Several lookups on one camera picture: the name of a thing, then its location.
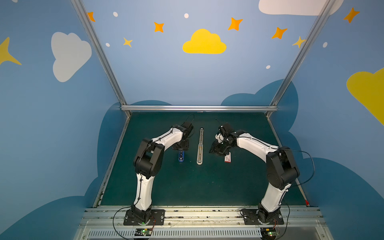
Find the red white staple box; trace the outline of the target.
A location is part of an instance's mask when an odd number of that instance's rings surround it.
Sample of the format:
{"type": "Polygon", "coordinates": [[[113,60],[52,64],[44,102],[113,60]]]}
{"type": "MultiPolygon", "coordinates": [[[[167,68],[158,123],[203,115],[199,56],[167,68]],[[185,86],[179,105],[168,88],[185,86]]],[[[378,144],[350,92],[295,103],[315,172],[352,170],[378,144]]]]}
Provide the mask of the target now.
{"type": "Polygon", "coordinates": [[[232,162],[231,153],[228,153],[227,155],[225,155],[225,163],[231,163],[231,162],[232,162]]]}

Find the beige black stapler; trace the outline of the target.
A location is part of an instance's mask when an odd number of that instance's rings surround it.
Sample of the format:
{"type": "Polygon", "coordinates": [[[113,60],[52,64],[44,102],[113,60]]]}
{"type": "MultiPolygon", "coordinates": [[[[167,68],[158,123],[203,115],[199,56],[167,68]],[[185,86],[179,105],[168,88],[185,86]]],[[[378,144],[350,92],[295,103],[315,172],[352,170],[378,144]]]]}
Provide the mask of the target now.
{"type": "Polygon", "coordinates": [[[198,165],[203,164],[203,149],[204,149],[203,143],[204,143],[204,128],[200,128],[198,154],[197,154],[197,164],[198,165]]]}

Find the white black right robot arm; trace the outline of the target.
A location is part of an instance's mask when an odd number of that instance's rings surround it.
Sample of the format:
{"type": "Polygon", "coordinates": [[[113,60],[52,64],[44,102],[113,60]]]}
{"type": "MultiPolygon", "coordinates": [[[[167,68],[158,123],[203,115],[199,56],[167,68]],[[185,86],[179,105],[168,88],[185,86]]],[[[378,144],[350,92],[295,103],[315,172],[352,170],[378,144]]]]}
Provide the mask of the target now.
{"type": "Polygon", "coordinates": [[[268,144],[243,130],[235,131],[228,123],[221,125],[209,152],[227,156],[234,147],[247,150],[266,163],[269,184],[258,205],[257,218],[261,224],[268,224],[280,213],[285,194],[300,176],[292,149],[268,144]]]}

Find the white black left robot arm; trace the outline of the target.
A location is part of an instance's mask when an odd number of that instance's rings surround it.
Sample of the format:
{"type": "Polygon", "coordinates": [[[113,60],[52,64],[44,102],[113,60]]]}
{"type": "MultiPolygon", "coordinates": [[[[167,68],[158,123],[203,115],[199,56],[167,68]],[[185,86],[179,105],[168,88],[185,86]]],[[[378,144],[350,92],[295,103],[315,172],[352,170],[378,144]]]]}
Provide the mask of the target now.
{"type": "Polygon", "coordinates": [[[191,122],[184,122],[181,125],[173,125],[158,137],[142,140],[133,161],[137,191],[129,210],[129,216],[138,224],[146,224],[150,220],[154,179],[161,169],[165,151],[171,147],[178,151],[188,150],[188,137],[193,128],[191,122]]]}

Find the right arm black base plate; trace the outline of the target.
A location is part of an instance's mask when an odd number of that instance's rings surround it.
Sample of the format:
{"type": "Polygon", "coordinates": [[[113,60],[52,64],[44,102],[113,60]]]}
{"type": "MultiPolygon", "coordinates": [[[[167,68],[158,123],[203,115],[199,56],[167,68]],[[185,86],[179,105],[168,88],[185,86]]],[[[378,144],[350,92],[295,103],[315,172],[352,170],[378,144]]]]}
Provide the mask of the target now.
{"type": "Polygon", "coordinates": [[[284,224],[280,209],[271,213],[264,209],[241,209],[240,214],[244,219],[245,225],[284,224]]]}

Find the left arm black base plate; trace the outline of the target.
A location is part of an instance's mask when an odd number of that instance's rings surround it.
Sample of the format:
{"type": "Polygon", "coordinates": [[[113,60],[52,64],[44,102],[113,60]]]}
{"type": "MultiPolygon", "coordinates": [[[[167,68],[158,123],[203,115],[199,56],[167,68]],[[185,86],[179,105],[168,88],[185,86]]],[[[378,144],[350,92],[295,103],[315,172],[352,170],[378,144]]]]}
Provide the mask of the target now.
{"type": "Polygon", "coordinates": [[[149,226],[149,225],[155,225],[155,226],[162,226],[164,224],[165,220],[165,210],[162,209],[155,209],[151,210],[148,209],[147,211],[140,211],[138,209],[134,210],[127,210],[125,219],[124,219],[124,226],[149,226]]]}

